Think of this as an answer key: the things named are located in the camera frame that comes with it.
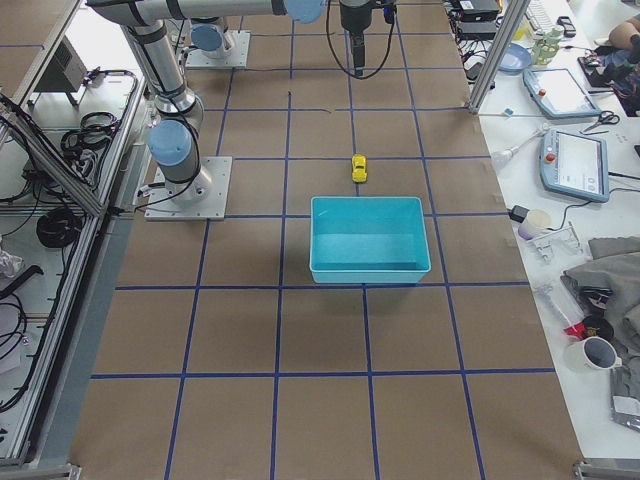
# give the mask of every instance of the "white tag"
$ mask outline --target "white tag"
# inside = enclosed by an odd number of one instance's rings
[[[640,417],[640,402],[631,397],[613,396],[613,408],[618,413]]]

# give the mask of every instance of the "black round object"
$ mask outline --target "black round object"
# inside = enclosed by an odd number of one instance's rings
[[[589,315],[582,320],[584,337],[600,337],[608,342],[613,340],[613,327],[602,315]]]
[[[80,217],[67,207],[59,207],[38,219],[36,235],[45,247],[63,248],[78,238],[81,229]]]

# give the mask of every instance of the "rectangular teal container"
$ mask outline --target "rectangular teal container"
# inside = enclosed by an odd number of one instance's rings
[[[310,247],[317,283],[417,283],[431,270],[416,197],[314,197]]]

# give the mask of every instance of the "floor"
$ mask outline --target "floor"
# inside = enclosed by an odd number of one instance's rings
[[[322,21],[241,22],[250,68],[188,75],[202,154],[234,156],[228,216],[134,218],[70,456],[83,478],[571,478],[577,441],[442,6],[399,2],[367,81],[336,69]],[[318,195],[420,198],[432,271],[315,284]]]

